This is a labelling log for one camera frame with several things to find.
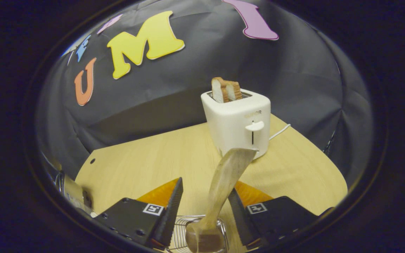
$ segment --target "toaster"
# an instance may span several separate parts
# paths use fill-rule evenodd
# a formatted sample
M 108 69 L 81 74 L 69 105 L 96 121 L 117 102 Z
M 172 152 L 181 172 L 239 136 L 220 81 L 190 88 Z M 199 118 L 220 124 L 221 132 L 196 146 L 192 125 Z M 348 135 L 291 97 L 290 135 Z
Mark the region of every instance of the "toaster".
M 268 149 L 270 137 L 270 100 L 241 89 L 242 99 L 218 103 L 212 91 L 201 94 L 204 114 L 215 147 L 223 156 L 232 148 L 257 150 L 254 159 Z

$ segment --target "white cable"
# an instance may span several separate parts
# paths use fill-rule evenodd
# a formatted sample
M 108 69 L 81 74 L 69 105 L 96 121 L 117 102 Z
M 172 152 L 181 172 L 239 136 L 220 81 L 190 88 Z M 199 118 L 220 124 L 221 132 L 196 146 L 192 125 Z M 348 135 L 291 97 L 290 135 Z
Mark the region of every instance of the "white cable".
M 270 139 L 268 139 L 268 140 L 271 140 L 271 139 L 275 138 L 278 134 L 280 134 L 280 133 L 282 133 L 283 131 L 285 131 L 289 126 L 291 126 L 291 125 L 290 125 L 290 124 L 286 125 L 281 131 L 279 131 L 279 132 L 273 134 L 273 136 L 271 136 Z

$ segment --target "letter m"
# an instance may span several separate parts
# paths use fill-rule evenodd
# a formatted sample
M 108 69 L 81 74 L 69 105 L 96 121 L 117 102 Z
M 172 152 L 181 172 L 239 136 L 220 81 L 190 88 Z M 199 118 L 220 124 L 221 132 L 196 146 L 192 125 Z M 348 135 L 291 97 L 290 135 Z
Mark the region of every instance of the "letter m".
M 143 23 L 137 36 L 122 32 L 109 41 L 107 47 L 111 48 L 114 61 L 114 79 L 130 71 L 130 64 L 124 61 L 123 55 L 136 65 L 142 64 L 146 41 L 149 44 L 146 57 L 151 60 L 184 48 L 183 40 L 175 37 L 170 26 L 171 14 L 172 11 L 165 11 L 150 17 Z

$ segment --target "wooden table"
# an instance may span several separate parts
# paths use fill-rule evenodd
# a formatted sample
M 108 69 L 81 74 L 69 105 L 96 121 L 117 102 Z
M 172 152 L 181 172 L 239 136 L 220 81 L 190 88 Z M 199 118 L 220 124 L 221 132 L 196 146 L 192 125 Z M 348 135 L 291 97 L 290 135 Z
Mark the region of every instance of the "wooden table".
M 285 126 L 272 115 L 270 135 Z M 97 149 L 76 182 L 88 189 L 95 212 L 101 213 L 123 197 L 136 199 L 182 177 L 184 193 L 178 215 L 204 214 L 220 159 L 207 123 L 203 123 Z M 331 160 L 291 127 L 270 141 L 267 153 L 254 160 L 240 180 L 272 197 L 288 196 L 315 215 L 337 205 L 347 194 L 345 180 Z M 245 252 L 229 203 L 220 218 L 226 225 L 230 252 Z

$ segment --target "wire rack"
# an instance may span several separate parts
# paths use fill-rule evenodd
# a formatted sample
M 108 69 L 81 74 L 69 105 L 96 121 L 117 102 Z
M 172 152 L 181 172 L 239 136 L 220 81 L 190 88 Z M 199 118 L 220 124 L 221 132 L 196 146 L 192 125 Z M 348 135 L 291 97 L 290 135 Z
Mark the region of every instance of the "wire rack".
M 172 241 L 170 247 L 165 248 L 165 251 L 168 253 L 192 253 L 187 247 L 187 242 L 185 241 L 185 228 L 188 223 L 193 221 L 199 221 L 204 217 L 204 215 L 186 215 L 186 216 L 177 216 L 175 227 L 173 230 Z M 225 239 L 225 247 L 216 253 L 224 253 L 229 250 L 228 239 L 226 236 L 225 224 L 221 219 L 217 221 L 217 227 L 220 229 L 223 237 Z

